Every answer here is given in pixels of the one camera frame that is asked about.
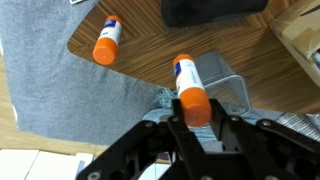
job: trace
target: black object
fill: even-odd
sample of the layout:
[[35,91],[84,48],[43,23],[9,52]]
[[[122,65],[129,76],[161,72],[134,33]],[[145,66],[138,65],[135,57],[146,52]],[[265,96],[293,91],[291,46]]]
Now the black object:
[[161,179],[174,180],[315,180],[320,178],[320,144],[274,121],[252,126],[229,116],[216,100],[212,130],[224,152],[206,154],[183,120],[179,100],[174,116],[156,124],[141,121],[78,175],[78,180],[138,179],[168,152],[171,167]]
[[161,0],[161,14],[167,26],[186,27],[256,13],[267,4],[268,0]]

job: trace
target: orange cap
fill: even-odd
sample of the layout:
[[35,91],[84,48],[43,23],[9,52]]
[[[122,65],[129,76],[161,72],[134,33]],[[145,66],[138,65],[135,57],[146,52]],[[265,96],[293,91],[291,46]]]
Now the orange cap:
[[[108,20],[116,20],[122,25],[122,21],[118,16],[109,16]],[[110,38],[98,39],[93,49],[93,58],[102,65],[113,63],[118,51],[118,45]]]
[[[181,54],[174,59],[173,66],[183,59],[194,61],[190,55]],[[201,127],[212,118],[211,106],[204,90],[197,87],[188,88],[180,94],[179,99],[188,126]]]

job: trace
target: gray fabric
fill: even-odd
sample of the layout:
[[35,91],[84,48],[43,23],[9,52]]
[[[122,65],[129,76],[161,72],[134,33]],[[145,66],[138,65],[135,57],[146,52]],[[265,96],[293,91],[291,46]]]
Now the gray fabric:
[[96,2],[0,1],[4,62],[20,130],[110,145],[155,108],[155,85],[67,50],[68,39]]

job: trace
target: cardboard box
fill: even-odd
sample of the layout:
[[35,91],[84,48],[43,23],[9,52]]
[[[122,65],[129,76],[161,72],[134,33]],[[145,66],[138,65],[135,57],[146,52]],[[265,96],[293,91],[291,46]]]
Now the cardboard box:
[[298,0],[271,24],[271,29],[320,87],[314,55],[320,51],[320,0]]

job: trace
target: wooden table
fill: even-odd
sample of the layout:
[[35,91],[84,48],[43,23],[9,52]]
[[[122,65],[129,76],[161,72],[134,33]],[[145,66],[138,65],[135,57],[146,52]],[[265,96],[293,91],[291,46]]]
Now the wooden table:
[[106,68],[174,89],[175,56],[198,57],[214,50],[246,79],[253,107],[320,113],[320,89],[268,27],[294,1],[269,0],[265,11],[245,18],[169,29],[161,18],[160,0],[101,0],[76,29],[68,48],[95,62],[92,50],[105,18],[116,14],[124,27],[117,59]]

